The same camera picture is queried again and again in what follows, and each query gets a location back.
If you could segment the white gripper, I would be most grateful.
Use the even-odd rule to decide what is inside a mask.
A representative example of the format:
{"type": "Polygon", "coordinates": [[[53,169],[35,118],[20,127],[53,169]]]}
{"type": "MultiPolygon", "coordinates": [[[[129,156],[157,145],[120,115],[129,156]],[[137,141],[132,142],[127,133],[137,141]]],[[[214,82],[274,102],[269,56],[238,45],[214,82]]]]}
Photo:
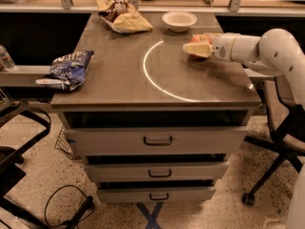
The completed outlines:
{"type": "Polygon", "coordinates": [[[212,45],[206,42],[191,42],[183,45],[185,53],[204,57],[213,56],[220,61],[235,62],[233,57],[233,47],[239,33],[214,33],[205,32],[204,35],[209,36],[212,40],[212,45]]]}

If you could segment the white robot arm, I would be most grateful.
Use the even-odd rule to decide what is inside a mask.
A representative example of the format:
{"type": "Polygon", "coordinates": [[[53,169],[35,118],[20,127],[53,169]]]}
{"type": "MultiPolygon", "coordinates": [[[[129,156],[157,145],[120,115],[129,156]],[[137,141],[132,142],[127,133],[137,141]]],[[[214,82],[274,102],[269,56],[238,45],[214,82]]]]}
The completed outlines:
{"type": "Polygon", "coordinates": [[[214,56],[225,62],[257,63],[265,73],[277,72],[265,83],[267,117],[271,141],[253,136],[245,140],[278,154],[270,169],[242,197],[247,206],[254,205],[255,193],[274,171],[289,161],[298,172],[285,229],[305,229],[304,164],[305,155],[305,54],[295,38],[282,29],[266,31],[261,36],[239,33],[204,33],[192,37],[183,51],[198,58],[214,56]]]}

